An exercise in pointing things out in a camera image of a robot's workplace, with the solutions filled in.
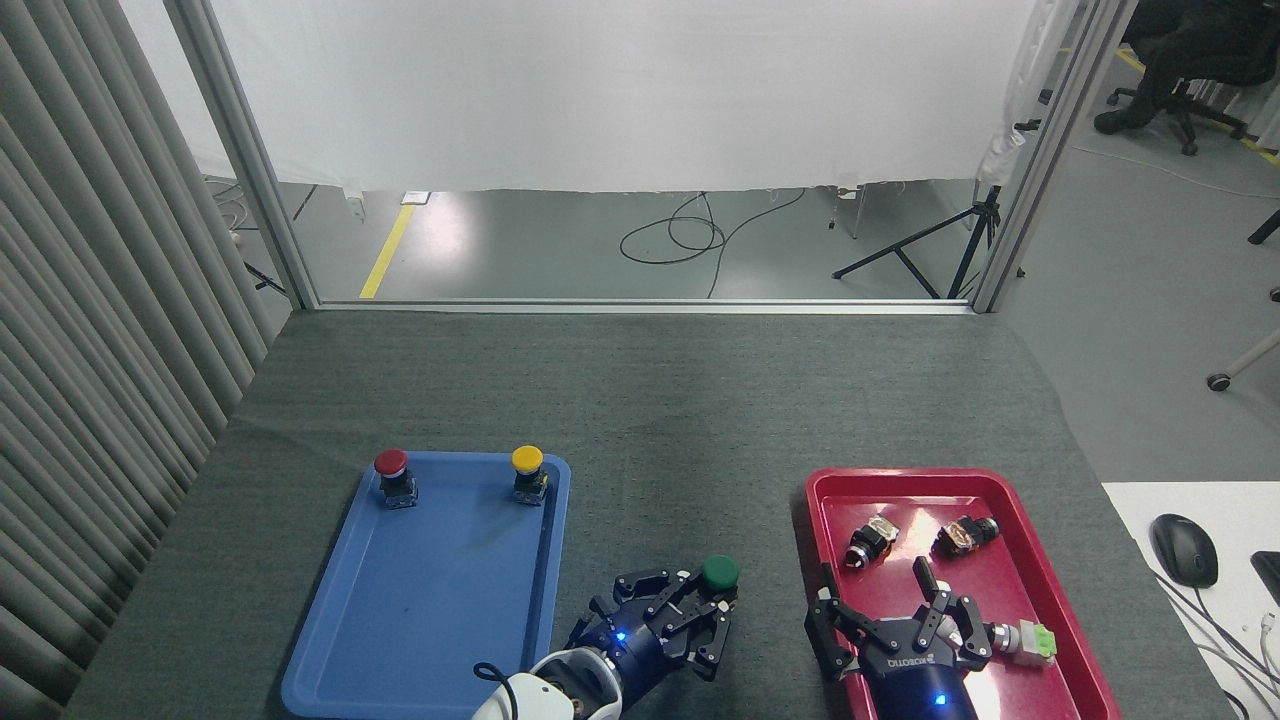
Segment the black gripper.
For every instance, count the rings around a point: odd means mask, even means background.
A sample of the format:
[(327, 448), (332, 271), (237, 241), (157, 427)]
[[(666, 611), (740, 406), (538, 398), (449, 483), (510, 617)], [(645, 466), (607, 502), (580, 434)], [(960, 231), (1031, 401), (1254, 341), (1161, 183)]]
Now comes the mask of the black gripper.
[(653, 568), (618, 575), (609, 600), (591, 598), (566, 648), (593, 650), (611, 661), (623, 696), (644, 696), (682, 669), (713, 682), (724, 657), (740, 578), (737, 566)]
[[(870, 620), (847, 606), (836, 573), (820, 564), (822, 583), (809, 605), (805, 632), (824, 682), (841, 682), (861, 666), (855, 650), (867, 644), (867, 689), (877, 719), (977, 719), (964, 673), (979, 673), (993, 657), (991, 630), (978, 602), (938, 580), (925, 556), (913, 574), (925, 603), (923, 619)], [(881, 630), (897, 650), (883, 650)]]

